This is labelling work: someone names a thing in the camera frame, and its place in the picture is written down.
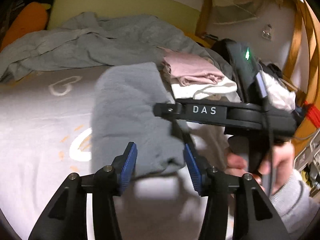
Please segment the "grey sleeved right forearm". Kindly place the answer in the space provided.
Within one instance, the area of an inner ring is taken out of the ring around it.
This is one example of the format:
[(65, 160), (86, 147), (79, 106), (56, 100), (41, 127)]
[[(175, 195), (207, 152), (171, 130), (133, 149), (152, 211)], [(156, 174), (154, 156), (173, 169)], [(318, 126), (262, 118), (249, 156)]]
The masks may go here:
[(319, 203), (309, 194), (308, 185), (293, 170), (287, 182), (270, 197), (291, 239), (300, 239), (319, 223)]

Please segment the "right hand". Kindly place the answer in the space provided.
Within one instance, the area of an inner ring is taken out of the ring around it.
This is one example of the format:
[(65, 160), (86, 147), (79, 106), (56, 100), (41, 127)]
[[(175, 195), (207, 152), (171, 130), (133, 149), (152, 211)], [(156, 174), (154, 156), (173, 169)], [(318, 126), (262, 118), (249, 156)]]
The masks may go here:
[[(225, 149), (225, 158), (227, 163), (225, 172), (227, 174), (242, 177), (246, 173), (247, 161), (239, 155), (234, 154), (230, 148)], [(290, 178), (293, 171), (294, 158), (295, 148), (290, 141), (274, 145), (272, 150), (272, 162), (270, 157), (266, 157), (258, 168), (261, 175), (253, 174), (253, 178), (264, 190), (261, 183), (261, 176), (270, 174), (271, 169), (273, 169), (276, 178), (271, 192), (272, 194), (275, 194)]]

